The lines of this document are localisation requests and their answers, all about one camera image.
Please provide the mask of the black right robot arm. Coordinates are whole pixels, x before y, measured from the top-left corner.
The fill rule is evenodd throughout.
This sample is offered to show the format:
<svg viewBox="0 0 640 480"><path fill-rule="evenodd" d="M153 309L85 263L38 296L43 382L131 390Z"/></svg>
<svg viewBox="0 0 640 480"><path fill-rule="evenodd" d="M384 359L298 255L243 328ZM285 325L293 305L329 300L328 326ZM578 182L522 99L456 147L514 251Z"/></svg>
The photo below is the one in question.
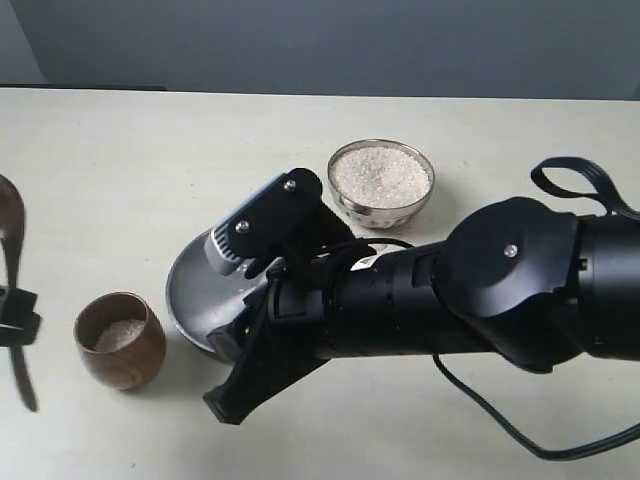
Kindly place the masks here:
<svg viewBox="0 0 640 480"><path fill-rule="evenodd" d="M352 245L272 269L216 340L233 368L205 403L226 424L333 358L494 353L536 374L581 354L639 357L639 225L514 197L444 241L364 269Z"/></svg>

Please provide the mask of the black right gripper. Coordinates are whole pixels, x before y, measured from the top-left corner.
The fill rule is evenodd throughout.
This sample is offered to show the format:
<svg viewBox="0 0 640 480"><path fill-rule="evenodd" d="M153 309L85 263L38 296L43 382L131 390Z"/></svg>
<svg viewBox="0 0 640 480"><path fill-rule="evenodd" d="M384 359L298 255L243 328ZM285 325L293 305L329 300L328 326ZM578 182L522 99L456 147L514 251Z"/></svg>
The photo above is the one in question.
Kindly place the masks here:
<svg viewBox="0 0 640 480"><path fill-rule="evenodd" d="M239 425L261 404L327 363L308 327L324 319L314 262L352 234L278 234L249 239L241 256L226 234L206 236L206 259L216 274L206 327L211 349L233 368L203 395L217 420Z"/></svg>

